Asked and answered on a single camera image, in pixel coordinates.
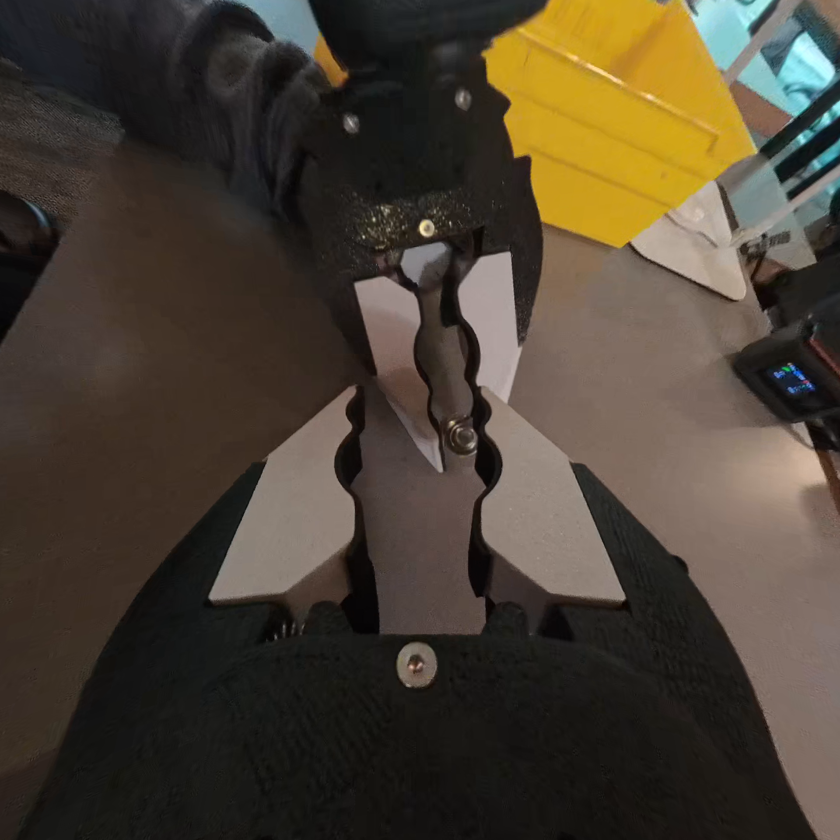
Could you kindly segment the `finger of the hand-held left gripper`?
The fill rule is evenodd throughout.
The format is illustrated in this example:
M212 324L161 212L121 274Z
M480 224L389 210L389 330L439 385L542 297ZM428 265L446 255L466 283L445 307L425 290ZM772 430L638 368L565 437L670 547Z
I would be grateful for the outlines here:
M441 288L441 419L465 421L475 385L507 402L522 348L509 253L451 249Z
M353 285L371 349L374 378L415 447L437 473L445 470L431 418L429 385L417 357L422 313L417 294L386 276Z

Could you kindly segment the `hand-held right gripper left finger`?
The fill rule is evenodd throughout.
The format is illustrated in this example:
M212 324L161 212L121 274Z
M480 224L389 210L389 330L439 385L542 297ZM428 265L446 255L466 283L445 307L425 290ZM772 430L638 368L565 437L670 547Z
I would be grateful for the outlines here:
M214 605L375 600L361 503L364 391L353 385L265 460L208 594Z

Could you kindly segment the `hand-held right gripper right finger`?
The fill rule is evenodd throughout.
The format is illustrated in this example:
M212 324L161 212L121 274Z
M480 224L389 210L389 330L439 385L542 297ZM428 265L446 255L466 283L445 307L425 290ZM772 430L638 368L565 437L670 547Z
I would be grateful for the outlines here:
M469 582L487 607L527 617L556 606L625 605L625 592L568 456L482 386L476 394L476 473Z

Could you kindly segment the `silver hex nut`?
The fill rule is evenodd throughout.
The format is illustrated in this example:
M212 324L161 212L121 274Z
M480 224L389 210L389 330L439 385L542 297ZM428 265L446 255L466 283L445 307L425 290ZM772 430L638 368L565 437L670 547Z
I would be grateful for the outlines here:
M477 433L477 431L476 431L476 435L477 435L477 447L476 447L476 450L475 450L474 452L472 452L472 453L467 454L467 455L461 455L461 454L459 454L458 452L453 451L453 449L452 449L452 447L451 447L451 444L450 444L450 440L449 440L450 431L451 431L452 427L453 427L454 425L457 425L457 424L464 424L464 425L467 425L467 424L468 424L468 425L472 426L472 427L475 429L475 431L476 431L476 428L475 428L475 426L474 426L474 420L473 420L473 418L472 418L471 416L452 416L452 417L450 417L450 418L449 418L449 419L445 422L445 424L443 425L443 428L442 428L442 445L443 445L443 450L444 450L444 458L445 458L445 459L450 459L450 458L459 458L459 459L472 458L472 457L474 457L474 456L476 455L476 453L477 453L477 451L478 451L478 446L479 446L479 436L478 436L478 433Z

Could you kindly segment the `person's left forearm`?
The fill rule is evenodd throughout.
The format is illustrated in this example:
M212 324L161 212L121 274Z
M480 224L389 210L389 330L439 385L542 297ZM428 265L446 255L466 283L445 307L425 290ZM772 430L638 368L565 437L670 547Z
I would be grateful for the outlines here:
M212 165L280 218L297 214L303 138L331 90L303 49L237 2L2 1L2 57L117 117L127 134Z

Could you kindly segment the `white stand base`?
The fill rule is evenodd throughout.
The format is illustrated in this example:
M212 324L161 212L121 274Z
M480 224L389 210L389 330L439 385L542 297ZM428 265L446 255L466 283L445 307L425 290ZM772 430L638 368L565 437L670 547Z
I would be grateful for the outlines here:
M739 252L716 181L704 185L629 241L648 260L730 301L747 294Z

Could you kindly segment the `yellow plastic bin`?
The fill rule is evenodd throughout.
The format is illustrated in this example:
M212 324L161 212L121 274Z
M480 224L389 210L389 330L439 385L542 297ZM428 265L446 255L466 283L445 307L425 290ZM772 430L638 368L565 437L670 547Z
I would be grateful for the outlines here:
M541 224L623 245L753 150L681 2L546 2L483 57Z

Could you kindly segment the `black device with display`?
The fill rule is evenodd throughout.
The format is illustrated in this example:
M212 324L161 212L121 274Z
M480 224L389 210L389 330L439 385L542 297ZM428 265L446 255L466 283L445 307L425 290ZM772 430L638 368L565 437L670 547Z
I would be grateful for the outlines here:
M781 421L838 421L837 316L812 314L776 329L735 353L731 367Z

